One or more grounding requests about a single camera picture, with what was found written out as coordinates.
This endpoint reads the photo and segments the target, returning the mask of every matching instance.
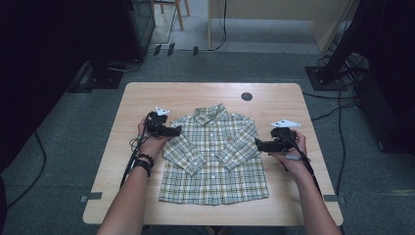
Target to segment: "bracelet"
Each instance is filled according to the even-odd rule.
[[[148,177],[150,177],[152,175],[152,168],[150,167],[149,163],[147,163],[146,161],[135,160],[132,167],[134,168],[135,166],[141,166],[144,169],[146,169]]]
[[[150,156],[148,156],[148,155],[145,155],[145,154],[137,154],[136,156],[135,156],[135,158],[138,160],[138,159],[141,159],[141,158],[145,158],[145,159],[148,159],[149,161],[150,161],[150,166],[153,168],[153,166],[155,166],[155,161],[153,160],[153,158],[152,157],[150,157]]]

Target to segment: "plaid shirt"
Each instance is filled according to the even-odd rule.
[[[220,205],[268,197],[252,119],[220,104],[171,122],[179,125],[181,135],[164,146],[160,201]]]

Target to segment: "gray carpet floor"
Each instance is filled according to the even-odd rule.
[[[202,7],[191,5],[191,8],[191,18],[196,18],[196,10]],[[192,31],[188,24],[191,18],[185,18],[185,31]],[[205,38],[202,33],[181,34],[190,40],[185,41],[179,38],[178,32],[173,31],[171,41],[176,42],[176,49],[193,46],[204,49],[204,41],[196,39]],[[258,50],[250,52],[252,47],[239,50],[230,41],[223,51],[201,51],[197,56],[179,50],[170,57],[165,51],[157,56],[150,53],[138,69],[124,73],[119,89],[64,94],[37,130],[47,154],[44,172],[27,195],[9,209],[3,234],[95,234],[98,225],[85,224],[82,220],[86,204],[80,202],[80,197],[91,191],[119,102],[129,82],[294,82],[305,93],[338,96],[336,91],[313,91],[304,67],[316,66],[322,55],[308,39],[304,44],[298,43],[289,47],[284,46],[283,40],[275,49],[263,52],[259,49],[266,46],[259,45]],[[353,92],[349,89],[343,95],[352,96]],[[337,100],[307,95],[304,98],[312,118],[338,106]],[[343,159],[339,112],[316,120],[313,125],[336,188]],[[343,109],[341,125],[346,144],[340,187],[340,196],[345,199],[341,204],[345,234],[414,234],[414,156],[380,152],[371,125],[359,108]],[[9,202],[30,185],[42,161],[42,151],[33,135],[2,174]],[[284,234],[304,234],[304,230],[288,227]]]

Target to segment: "black wrist strap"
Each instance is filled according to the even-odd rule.
[[[132,165],[132,168],[134,168],[135,166],[141,166],[141,167],[145,168],[147,170],[147,176],[148,177],[150,177],[152,175],[152,167],[146,161],[135,160],[134,164]]]

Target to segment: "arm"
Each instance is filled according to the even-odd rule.
[[[144,128],[144,118],[138,128],[141,133]],[[167,140],[167,137],[160,139],[150,137],[142,144],[139,153],[155,158]],[[137,166],[131,170],[114,198],[97,234],[141,234],[148,180],[147,171],[143,167]]]
[[[299,148],[306,154],[305,136],[296,131]],[[342,234],[314,185],[314,181],[302,161],[287,160],[282,153],[269,153],[289,171],[299,188],[302,217],[307,234]],[[300,154],[294,150],[290,155]]]

